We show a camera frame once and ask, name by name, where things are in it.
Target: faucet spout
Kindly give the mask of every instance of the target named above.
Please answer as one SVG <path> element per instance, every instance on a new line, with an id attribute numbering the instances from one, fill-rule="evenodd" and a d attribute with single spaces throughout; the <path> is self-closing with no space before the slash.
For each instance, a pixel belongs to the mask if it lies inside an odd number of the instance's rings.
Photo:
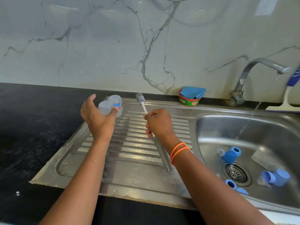
<path id="1" fill-rule="evenodd" d="M 290 67 L 286 67 L 284 65 L 281 65 L 277 62 L 271 61 L 269 59 L 266 59 L 264 57 L 260 57 L 260 58 L 256 58 L 252 61 L 250 61 L 246 67 L 244 68 L 244 70 L 242 71 L 242 74 L 235 86 L 235 89 L 230 91 L 230 95 L 231 97 L 229 98 L 228 102 L 231 105 L 237 105 L 237 104 L 242 104 L 245 99 L 243 98 L 243 94 L 241 93 L 242 88 L 244 86 L 245 80 L 247 79 L 250 70 L 257 64 L 257 63 L 261 63 L 267 67 L 270 67 L 274 70 L 277 71 L 277 73 L 279 74 L 283 74 L 283 73 L 288 73 L 291 71 Z"/>

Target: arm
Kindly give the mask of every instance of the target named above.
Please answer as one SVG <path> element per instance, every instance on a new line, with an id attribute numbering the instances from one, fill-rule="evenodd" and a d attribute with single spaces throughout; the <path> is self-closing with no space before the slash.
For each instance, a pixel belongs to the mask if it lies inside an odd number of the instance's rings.
<path id="1" fill-rule="evenodd" d="M 87 122 L 94 141 L 79 169 L 64 192 L 40 222 L 40 225 L 91 224 L 101 184 L 105 155 L 113 134 L 115 115 L 113 108 L 108 115 L 95 107 L 91 95 L 81 107 L 81 116 Z"/>
<path id="2" fill-rule="evenodd" d="M 153 137 L 153 132 L 170 155 L 175 146 L 180 143 L 173 132 L 171 116 L 165 109 L 156 109 L 145 115 L 145 120 L 147 120 L 148 137 Z M 173 162 L 207 224 L 274 224 L 244 197 L 208 170 L 189 150 L 180 151 Z"/>

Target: white marble wall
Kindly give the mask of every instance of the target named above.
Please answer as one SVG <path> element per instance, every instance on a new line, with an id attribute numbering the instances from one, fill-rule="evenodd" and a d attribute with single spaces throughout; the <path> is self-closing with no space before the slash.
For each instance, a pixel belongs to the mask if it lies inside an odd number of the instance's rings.
<path id="1" fill-rule="evenodd" d="M 0 0 L 0 82 L 228 98 L 254 58 L 298 67 L 299 20 L 300 0 Z M 244 97 L 280 102 L 291 75 L 258 64 Z"/>

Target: orange thread bracelet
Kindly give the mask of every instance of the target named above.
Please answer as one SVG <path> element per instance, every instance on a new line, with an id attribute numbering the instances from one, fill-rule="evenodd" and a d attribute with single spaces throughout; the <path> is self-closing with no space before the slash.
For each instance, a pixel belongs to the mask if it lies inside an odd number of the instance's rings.
<path id="1" fill-rule="evenodd" d="M 185 146 L 187 147 L 186 143 L 183 143 L 183 142 L 181 142 L 181 143 L 179 143 L 178 145 L 176 145 L 175 148 L 172 150 L 172 153 L 171 153 L 171 155 L 170 155 L 170 158 L 171 158 L 171 159 L 172 159 L 172 156 L 173 156 L 174 151 L 175 151 L 175 150 L 178 148 L 178 146 L 180 146 L 180 145 L 185 145 Z"/>
<path id="2" fill-rule="evenodd" d="M 189 149 L 189 150 L 190 150 L 189 147 L 183 147 L 183 148 L 179 149 L 177 152 L 175 152 L 174 156 L 171 158 L 171 164 L 172 164 L 173 166 L 175 166 L 174 163 L 173 163 L 173 160 L 174 160 L 175 156 L 176 156 L 180 151 L 182 151 L 183 149 Z"/>

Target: bottle label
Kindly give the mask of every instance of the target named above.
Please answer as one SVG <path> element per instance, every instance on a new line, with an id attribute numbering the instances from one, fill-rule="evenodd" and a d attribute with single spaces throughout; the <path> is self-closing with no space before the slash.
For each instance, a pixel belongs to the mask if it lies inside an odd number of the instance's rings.
<path id="1" fill-rule="evenodd" d="M 118 108 L 121 109 L 120 103 L 116 103 L 116 104 L 114 104 L 114 106 L 118 106 Z"/>

